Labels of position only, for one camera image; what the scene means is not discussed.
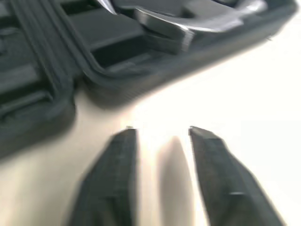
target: tool case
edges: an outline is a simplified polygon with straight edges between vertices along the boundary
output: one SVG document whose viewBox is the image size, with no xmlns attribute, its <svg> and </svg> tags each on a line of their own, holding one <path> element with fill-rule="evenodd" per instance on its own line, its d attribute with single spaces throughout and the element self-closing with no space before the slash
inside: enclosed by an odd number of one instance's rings
<svg viewBox="0 0 301 226">
<path fill-rule="evenodd" d="M 137 6 L 188 17 L 187 1 L 112 0 L 116 16 L 97 0 L 0 0 L 0 157 L 72 125 L 79 80 L 102 106 L 122 105 L 265 40 L 297 9 L 293 0 L 266 0 L 268 10 L 198 35 L 185 52 L 135 20 Z"/>
</svg>

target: metal jaw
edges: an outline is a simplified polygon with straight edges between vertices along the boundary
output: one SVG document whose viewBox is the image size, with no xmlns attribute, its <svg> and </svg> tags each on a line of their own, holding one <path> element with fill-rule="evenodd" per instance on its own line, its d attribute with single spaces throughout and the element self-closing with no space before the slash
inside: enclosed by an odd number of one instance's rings
<svg viewBox="0 0 301 226">
<path fill-rule="evenodd" d="M 242 0 L 231 8 L 212 0 L 189 2 L 186 10 L 194 18 L 166 16 L 136 8 L 136 19 L 150 30 L 182 41 L 182 50 L 186 51 L 196 32 L 226 32 L 244 24 L 243 19 L 268 8 L 264 0 Z"/>
</svg>

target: white table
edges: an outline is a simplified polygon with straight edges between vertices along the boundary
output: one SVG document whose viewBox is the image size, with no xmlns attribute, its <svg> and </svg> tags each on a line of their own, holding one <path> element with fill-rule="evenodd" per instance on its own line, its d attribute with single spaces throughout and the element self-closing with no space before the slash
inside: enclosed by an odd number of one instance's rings
<svg viewBox="0 0 301 226">
<path fill-rule="evenodd" d="M 158 222 L 160 206 L 155 198 L 157 176 L 168 156 L 166 143 L 173 135 L 183 137 L 190 125 L 221 136 L 256 175 L 287 225 L 301 225 L 300 65 L 299 13 L 272 41 L 153 91 L 122 109 L 100 109 L 80 91 L 71 130 L 0 162 L 0 226 L 63 225 L 80 180 L 109 137 L 126 126 L 138 128 L 141 136 L 140 225 L 163 225 Z M 191 157 L 187 152 L 192 182 L 187 181 L 195 191 L 189 199 L 201 207 L 195 197 L 198 191 Z M 187 220 L 179 205 L 173 204 L 174 215 Z M 199 218 L 193 220 L 204 222 L 202 209 L 196 213 Z"/>
</svg>

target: metal tool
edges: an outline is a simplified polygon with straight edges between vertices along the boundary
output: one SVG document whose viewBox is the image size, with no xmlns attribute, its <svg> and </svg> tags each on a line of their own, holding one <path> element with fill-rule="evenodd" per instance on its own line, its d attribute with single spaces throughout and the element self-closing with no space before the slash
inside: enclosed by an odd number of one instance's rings
<svg viewBox="0 0 301 226">
<path fill-rule="evenodd" d="M 136 19 L 150 30 L 182 41 L 182 50 L 186 51 L 196 32 L 226 32 L 244 24 L 243 19 L 268 8 L 264 0 L 241 0 L 235 8 L 231 8 L 212 0 L 189 2 L 186 10 L 195 15 L 194 18 L 166 16 L 136 8 Z"/>
<path fill-rule="evenodd" d="M 110 0 L 97 0 L 99 4 L 101 4 L 106 10 L 108 10 L 110 13 L 117 15 L 114 7 L 112 6 L 112 3 Z"/>
</svg>

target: wrench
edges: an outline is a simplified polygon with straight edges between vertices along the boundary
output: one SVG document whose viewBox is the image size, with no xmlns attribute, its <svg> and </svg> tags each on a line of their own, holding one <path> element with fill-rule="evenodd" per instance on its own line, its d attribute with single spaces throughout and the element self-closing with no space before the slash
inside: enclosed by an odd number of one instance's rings
<svg viewBox="0 0 301 226">
<path fill-rule="evenodd" d="M 166 16 L 136 8 L 136 19 L 150 30 L 182 40 L 182 50 L 188 50 L 196 32 L 226 32 L 244 24 L 243 19 L 268 8 L 265 0 L 241 0 L 235 8 L 212 0 L 189 2 L 188 11 L 194 18 Z"/>
</svg>

